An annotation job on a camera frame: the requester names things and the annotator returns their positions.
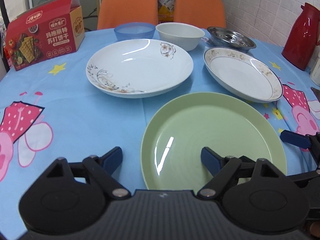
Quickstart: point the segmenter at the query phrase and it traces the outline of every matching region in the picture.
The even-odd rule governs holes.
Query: blue bowl
[[[127,23],[115,28],[118,41],[132,39],[152,39],[156,27],[150,23]]]

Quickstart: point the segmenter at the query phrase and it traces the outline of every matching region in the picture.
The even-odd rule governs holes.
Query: brick wall
[[[320,0],[222,0],[227,28],[252,38],[284,46],[305,2],[320,8]]]

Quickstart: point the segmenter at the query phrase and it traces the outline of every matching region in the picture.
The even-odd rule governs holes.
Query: red box
[[[84,39],[79,0],[50,0],[12,21],[5,42],[16,70],[76,52]]]

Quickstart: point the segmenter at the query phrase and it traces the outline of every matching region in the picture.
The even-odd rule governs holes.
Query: red pitcher
[[[305,70],[316,45],[320,45],[320,11],[308,3],[301,5],[301,8],[303,11],[292,26],[282,56],[297,68]]]

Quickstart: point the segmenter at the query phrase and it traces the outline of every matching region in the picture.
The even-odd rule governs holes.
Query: table
[[[191,76],[175,90],[152,98],[112,97],[87,80],[87,61],[99,49],[116,42],[113,29],[86,33],[76,53],[17,72],[11,69],[0,82],[0,120],[4,116],[7,124],[2,127],[5,129],[9,129],[9,121],[14,118],[21,121],[13,121],[15,126],[11,131],[16,133],[12,138],[16,141],[9,165],[6,161],[3,163],[3,156],[0,156],[0,231],[3,235],[14,240],[25,232],[18,211],[19,199],[59,156],[66,157],[69,162],[79,162],[89,155],[101,156],[120,146],[124,159],[115,178],[132,193],[137,188],[144,189],[140,144],[155,112],[171,99],[186,93],[214,91],[231,95],[204,66],[203,53],[210,47],[206,40],[203,38],[197,48],[189,52],[194,61]],[[285,129],[315,134],[320,126],[320,103],[310,87],[317,86],[307,71],[295,68],[281,56],[281,47],[255,42],[257,48],[250,53],[275,72],[284,85],[285,95],[277,104],[247,103],[264,115],[278,134]],[[299,103],[305,106],[304,110],[295,107]],[[24,133],[34,118],[36,122]],[[295,146],[283,145],[288,175],[315,169],[308,152],[301,153]]]

